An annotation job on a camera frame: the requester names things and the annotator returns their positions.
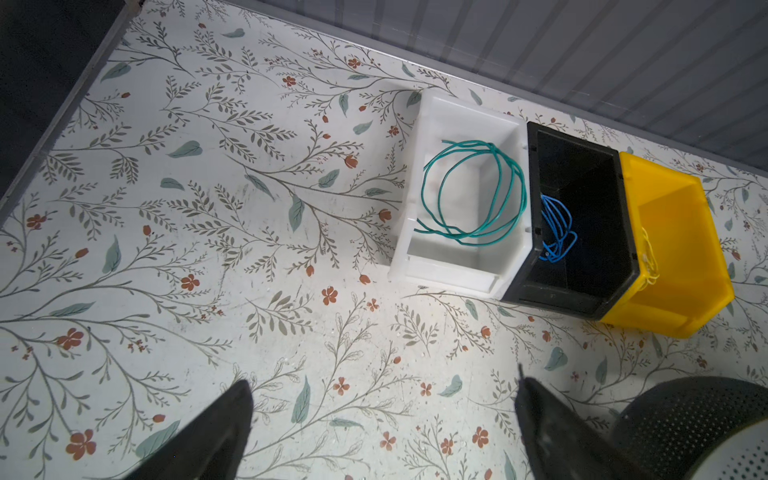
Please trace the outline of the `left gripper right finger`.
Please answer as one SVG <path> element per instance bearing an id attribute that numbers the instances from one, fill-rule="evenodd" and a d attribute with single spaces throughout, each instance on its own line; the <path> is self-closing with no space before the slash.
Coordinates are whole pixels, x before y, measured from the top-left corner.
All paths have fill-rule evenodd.
<path id="1" fill-rule="evenodd" d="M 515 412 L 536 479 L 650 479 L 535 378 L 519 374 Z"/>

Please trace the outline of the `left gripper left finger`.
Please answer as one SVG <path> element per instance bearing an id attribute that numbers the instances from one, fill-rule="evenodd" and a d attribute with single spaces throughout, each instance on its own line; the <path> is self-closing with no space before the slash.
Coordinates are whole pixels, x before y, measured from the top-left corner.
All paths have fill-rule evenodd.
<path id="1" fill-rule="evenodd" d="M 251 432 L 253 406 L 249 383 L 235 382 L 128 477 L 235 478 Z"/>

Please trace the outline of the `grey perforated spool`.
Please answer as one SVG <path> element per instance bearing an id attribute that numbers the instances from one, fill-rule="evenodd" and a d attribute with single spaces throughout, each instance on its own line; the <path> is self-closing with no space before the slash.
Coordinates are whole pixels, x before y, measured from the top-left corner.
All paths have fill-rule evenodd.
<path id="1" fill-rule="evenodd" d="M 680 378 L 633 400 L 609 443 L 656 479 L 682 479 L 716 443 L 766 416 L 764 386 L 727 377 Z"/>

